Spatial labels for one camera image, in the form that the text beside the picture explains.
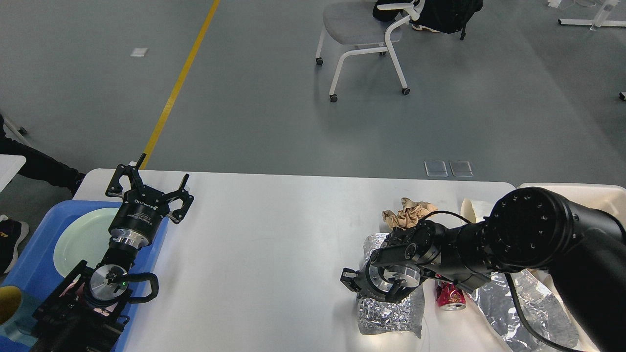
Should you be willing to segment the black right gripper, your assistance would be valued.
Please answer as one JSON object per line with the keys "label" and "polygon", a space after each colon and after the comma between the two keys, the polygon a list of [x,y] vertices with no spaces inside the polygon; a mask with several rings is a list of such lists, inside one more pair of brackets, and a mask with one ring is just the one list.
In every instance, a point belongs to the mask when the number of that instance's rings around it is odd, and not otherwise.
{"label": "black right gripper", "polygon": [[422,283],[422,270],[415,265],[376,267],[366,263],[360,270],[343,268],[340,282],[360,298],[400,303]]}

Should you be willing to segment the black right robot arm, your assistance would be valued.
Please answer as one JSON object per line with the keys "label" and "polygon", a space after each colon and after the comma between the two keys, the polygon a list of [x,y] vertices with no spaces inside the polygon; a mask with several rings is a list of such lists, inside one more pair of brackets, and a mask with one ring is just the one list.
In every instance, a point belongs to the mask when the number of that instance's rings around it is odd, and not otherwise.
{"label": "black right robot arm", "polygon": [[546,270],[563,302],[603,352],[625,350],[625,227],[613,215],[539,187],[499,199],[478,223],[448,229],[431,214],[413,227],[394,227],[362,270],[343,269],[341,282],[360,298],[400,303],[425,279],[472,291],[505,274],[521,323],[539,341],[521,311],[511,274]]}

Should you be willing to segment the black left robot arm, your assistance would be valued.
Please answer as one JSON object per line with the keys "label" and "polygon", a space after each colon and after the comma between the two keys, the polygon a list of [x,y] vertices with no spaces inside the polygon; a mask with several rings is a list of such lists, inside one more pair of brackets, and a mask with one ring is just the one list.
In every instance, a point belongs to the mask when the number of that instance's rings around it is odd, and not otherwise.
{"label": "black left robot arm", "polygon": [[186,190],[189,174],[168,193],[145,184],[145,158],[116,167],[105,194],[122,203],[108,227],[108,249],[93,268],[80,261],[35,310],[32,352],[110,352],[130,321],[125,307],[158,296],[157,275],[133,272],[135,259],[154,243],[163,219],[181,223],[194,196]]}

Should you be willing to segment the foil piece under arm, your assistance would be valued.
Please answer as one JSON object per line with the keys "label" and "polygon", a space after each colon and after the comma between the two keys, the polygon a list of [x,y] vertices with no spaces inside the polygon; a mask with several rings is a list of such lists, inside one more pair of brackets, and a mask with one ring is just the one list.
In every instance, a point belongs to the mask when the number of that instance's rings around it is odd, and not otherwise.
{"label": "foil piece under arm", "polygon": [[[519,303],[529,325],[546,339],[568,348],[579,333],[557,297],[528,270],[511,274]],[[470,294],[488,324],[511,352],[554,352],[522,325],[505,274],[492,272],[491,281]]]}

